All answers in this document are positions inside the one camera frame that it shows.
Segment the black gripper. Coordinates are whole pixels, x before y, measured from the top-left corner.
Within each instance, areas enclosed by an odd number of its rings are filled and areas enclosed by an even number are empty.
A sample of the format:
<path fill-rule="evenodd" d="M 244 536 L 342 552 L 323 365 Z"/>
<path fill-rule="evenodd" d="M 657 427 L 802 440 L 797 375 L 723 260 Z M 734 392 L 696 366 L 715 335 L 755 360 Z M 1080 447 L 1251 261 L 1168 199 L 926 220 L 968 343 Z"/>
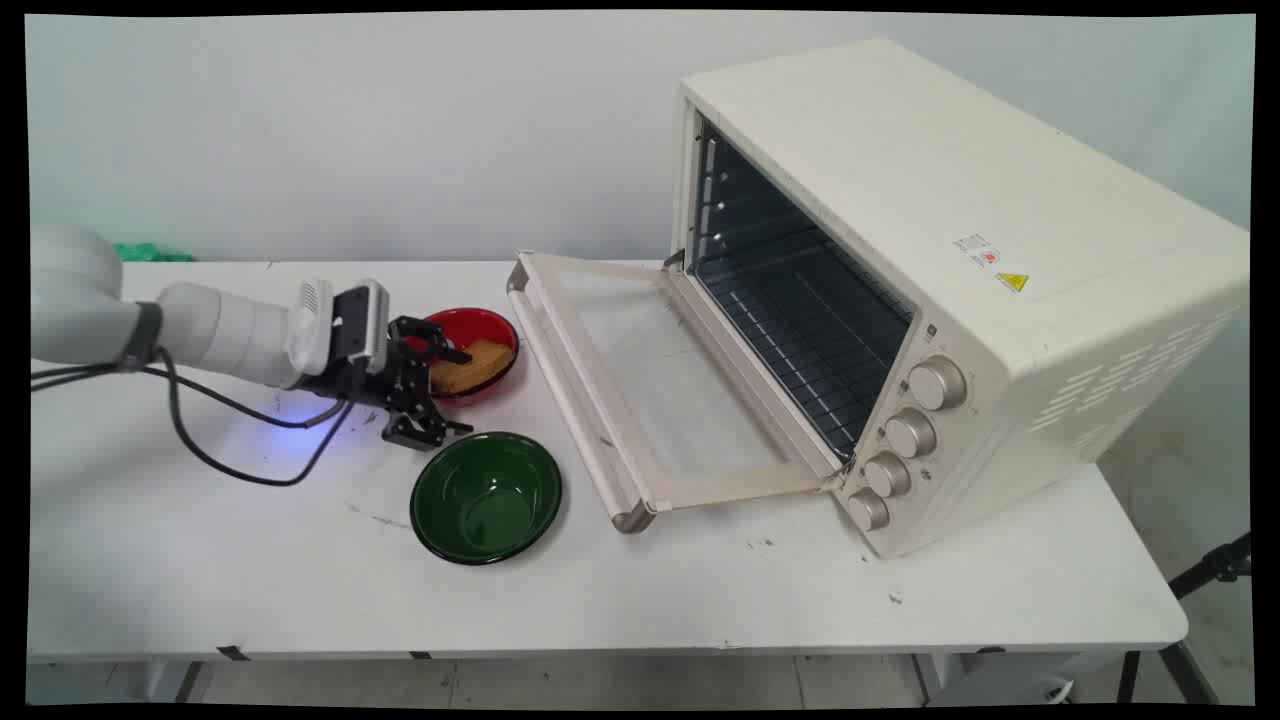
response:
<path fill-rule="evenodd" d="M 380 372 L 360 366 L 347 356 L 349 332 L 330 329 L 328 365 L 317 375 L 303 374 L 298 388 L 324 398 L 346 400 L 387 410 L 381 438 L 399 447 L 431 451 L 448 436 L 468 436 L 475 428 L 444 418 L 422 384 L 422 366 L 434 363 L 467 365 L 472 356 L 456 348 L 442 325 L 415 316 L 398 316 L 381 333 L 387 359 Z"/>

